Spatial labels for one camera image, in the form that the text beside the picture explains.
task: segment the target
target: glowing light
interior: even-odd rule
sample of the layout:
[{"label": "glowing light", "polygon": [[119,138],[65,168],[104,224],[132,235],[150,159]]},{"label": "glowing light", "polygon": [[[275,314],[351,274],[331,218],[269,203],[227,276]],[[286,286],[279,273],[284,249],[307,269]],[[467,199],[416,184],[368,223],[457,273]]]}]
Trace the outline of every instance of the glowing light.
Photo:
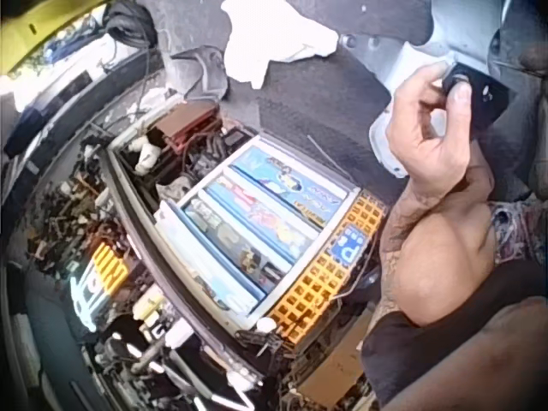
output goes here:
[{"label": "glowing light", "polygon": [[154,361],[151,362],[148,367],[157,374],[163,374],[165,372],[164,368]]},{"label": "glowing light", "polygon": [[204,402],[201,399],[199,399],[197,396],[194,397],[194,405],[196,406],[196,409],[198,409],[198,411],[207,411],[207,408],[204,405]]},{"label": "glowing light", "polygon": [[135,358],[140,358],[143,355],[143,353],[132,344],[126,344],[126,347],[128,348],[129,353]]}]

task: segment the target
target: finger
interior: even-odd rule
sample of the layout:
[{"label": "finger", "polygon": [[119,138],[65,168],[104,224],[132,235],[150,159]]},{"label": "finger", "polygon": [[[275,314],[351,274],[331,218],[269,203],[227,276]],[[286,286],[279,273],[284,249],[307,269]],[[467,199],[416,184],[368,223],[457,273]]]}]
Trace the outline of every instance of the finger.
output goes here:
[{"label": "finger", "polygon": [[472,87],[466,82],[454,86],[447,98],[447,132],[444,153],[457,162],[470,161],[470,122],[472,119]]},{"label": "finger", "polygon": [[431,84],[423,91],[420,102],[432,110],[445,109],[447,98],[441,88]]},{"label": "finger", "polygon": [[447,71],[446,62],[438,62],[416,70],[396,91],[397,97],[405,101],[420,101],[423,92]]}]

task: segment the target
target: tattooed forearm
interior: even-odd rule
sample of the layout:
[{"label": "tattooed forearm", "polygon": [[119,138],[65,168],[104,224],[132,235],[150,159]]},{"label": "tattooed forearm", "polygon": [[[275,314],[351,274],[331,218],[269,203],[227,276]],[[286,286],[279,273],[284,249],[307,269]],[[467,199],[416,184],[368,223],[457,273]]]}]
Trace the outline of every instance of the tattooed forearm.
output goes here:
[{"label": "tattooed forearm", "polygon": [[380,242],[380,261],[383,270],[381,278],[382,296],[369,324],[369,330],[386,314],[399,309],[394,298],[393,289],[394,276],[403,243],[420,219],[437,204],[437,200],[418,195],[413,190],[412,183],[409,183],[394,208],[392,208]]},{"label": "tattooed forearm", "polygon": [[413,227],[438,203],[418,194],[410,182],[390,212],[380,240],[381,254],[400,251]]}]

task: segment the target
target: orange plastic grating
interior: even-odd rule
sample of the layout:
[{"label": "orange plastic grating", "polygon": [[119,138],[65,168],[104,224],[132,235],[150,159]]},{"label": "orange plastic grating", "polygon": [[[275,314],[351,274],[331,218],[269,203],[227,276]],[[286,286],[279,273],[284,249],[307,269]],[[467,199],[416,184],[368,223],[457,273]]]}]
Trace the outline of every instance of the orange plastic grating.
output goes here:
[{"label": "orange plastic grating", "polygon": [[354,266],[344,267],[329,254],[338,236],[353,224],[370,240],[385,213],[384,204],[367,191],[355,200],[330,239],[270,312],[269,317],[276,321],[284,338],[298,344],[327,309],[330,297],[350,278]]}]

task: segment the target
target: white cloth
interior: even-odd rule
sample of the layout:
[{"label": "white cloth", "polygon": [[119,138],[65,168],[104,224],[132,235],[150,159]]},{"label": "white cloth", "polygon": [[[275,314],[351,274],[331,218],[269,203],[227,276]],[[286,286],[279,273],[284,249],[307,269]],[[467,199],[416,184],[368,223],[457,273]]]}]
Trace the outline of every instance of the white cloth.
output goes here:
[{"label": "white cloth", "polygon": [[268,63],[289,63],[337,49],[338,35],[307,19],[285,0],[225,0],[221,6],[232,22],[224,52],[227,75],[263,86]]}]

